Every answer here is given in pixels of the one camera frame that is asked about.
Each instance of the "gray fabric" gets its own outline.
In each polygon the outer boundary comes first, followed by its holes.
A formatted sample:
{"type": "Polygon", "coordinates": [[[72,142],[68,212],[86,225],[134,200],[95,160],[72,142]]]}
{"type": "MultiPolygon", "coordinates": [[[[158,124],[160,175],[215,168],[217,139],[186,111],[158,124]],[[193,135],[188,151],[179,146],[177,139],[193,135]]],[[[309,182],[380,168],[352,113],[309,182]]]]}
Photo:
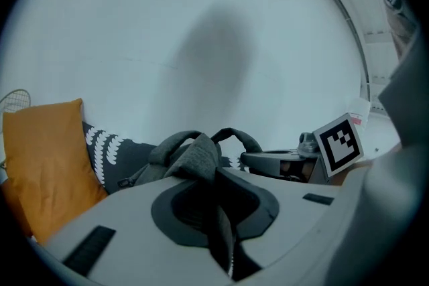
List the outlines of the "gray fabric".
{"type": "Polygon", "coordinates": [[[168,137],[158,145],[149,156],[149,163],[167,166],[170,163],[170,156],[175,152],[187,139],[196,139],[201,132],[199,131],[182,131],[168,137]]]}
{"type": "MultiPolygon", "coordinates": [[[[166,141],[169,142],[185,142],[186,139],[182,139],[188,134],[178,133],[171,136],[166,141]]],[[[165,149],[172,147],[170,144],[163,145],[165,149]]],[[[160,156],[166,157],[165,151],[157,151],[156,157],[158,161],[160,156]]],[[[209,139],[204,133],[200,134],[195,141],[179,156],[177,161],[169,168],[163,165],[156,165],[150,163],[146,169],[142,172],[140,177],[136,180],[135,185],[143,185],[148,182],[153,182],[163,177],[169,176],[180,176],[189,177],[194,179],[204,179],[208,183],[212,184],[215,181],[216,167],[219,165],[219,157],[217,155],[217,149],[211,139],[209,139]]]]}
{"type": "Polygon", "coordinates": [[[219,143],[220,141],[224,141],[231,136],[236,136],[240,142],[244,145],[247,153],[262,153],[262,148],[255,139],[246,134],[243,131],[236,130],[233,128],[225,128],[220,130],[216,135],[212,137],[213,142],[219,143]]]}
{"type": "Polygon", "coordinates": [[[199,131],[182,131],[168,137],[152,150],[149,163],[130,177],[130,184],[143,185],[173,175],[203,179],[213,184],[216,168],[221,166],[219,141],[233,135],[242,142],[247,152],[262,151],[253,137],[240,130],[222,129],[212,139],[199,131]],[[187,139],[194,139],[194,142],[181,147],[187,139]]]}

